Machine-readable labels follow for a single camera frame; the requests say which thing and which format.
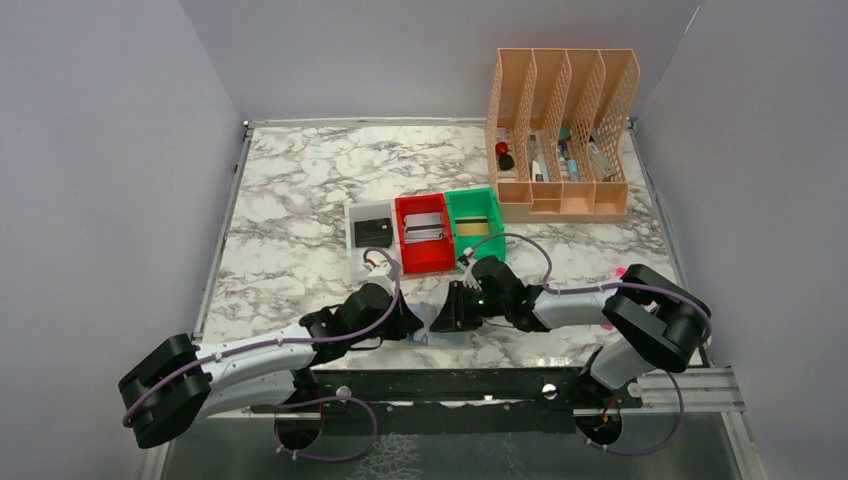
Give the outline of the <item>white plastic bin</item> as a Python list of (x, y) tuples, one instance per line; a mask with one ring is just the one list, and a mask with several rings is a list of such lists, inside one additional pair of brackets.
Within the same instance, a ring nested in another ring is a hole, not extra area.
[(393, 200), (345, 204), (344, 226), (348, 270), (352, 281), (363, 280), (368, 273), (363, 263), (366, 248), (383, 249), (398, 264), (401, 263)]

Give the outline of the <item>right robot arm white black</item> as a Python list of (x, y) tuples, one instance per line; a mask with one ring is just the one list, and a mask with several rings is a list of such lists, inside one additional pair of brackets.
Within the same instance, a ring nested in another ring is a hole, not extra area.
[(494, 256), (471, 264), (448, 288), (429, 332), (470, 331), (502, 317), (526, 333), (609, 324), (620, 339), (592, 354), (581, 389), (610, 396), (634, 378), (659, 369), (681, 373), (711, 335), (711, 311), (694, 295), (643, 264), (608, 283), (554, 290), (526, 284)]

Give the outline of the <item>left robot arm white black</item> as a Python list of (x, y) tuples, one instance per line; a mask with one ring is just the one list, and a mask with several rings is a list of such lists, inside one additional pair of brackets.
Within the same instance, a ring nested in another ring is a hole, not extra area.
[(230, 343), (168, 337), (118, 383), (124, 427), (142, 449), (167, 443), (195, 421), (286, 401), (297, 371), (345, 356), (362, 341), (406, 339), (423, 329), (399, 290), (367, 283), (343, 303), (267, 334)]

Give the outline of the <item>silver credit card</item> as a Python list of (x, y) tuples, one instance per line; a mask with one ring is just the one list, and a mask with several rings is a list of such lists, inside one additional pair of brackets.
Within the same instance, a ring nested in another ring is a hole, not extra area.
[(403, 218), (404, 242), (407, 244), (439, 241), (444, 235), (440, 212), (406, 215)]

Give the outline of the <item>red plastic bin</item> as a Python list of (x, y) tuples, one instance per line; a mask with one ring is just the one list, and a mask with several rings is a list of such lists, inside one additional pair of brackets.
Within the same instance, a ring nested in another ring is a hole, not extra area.
[(442, 193), (394, 200), (404, 273), (431, 274), (455, 267), (454, 242)]

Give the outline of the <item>green plastic bin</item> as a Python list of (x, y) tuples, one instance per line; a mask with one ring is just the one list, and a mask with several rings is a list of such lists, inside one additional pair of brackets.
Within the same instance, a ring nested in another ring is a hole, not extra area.
[(475, 247), (483, 238), (504, 232), (495, 192), (490, 187), (452, 190), (444, 193), (449, 226), (454, 243), (451, 268), (457, 267), (457, 259), (467, 248), (474, 250), (474, 259), (493, 255), (506, 260), (506, 240), (494, 238)]

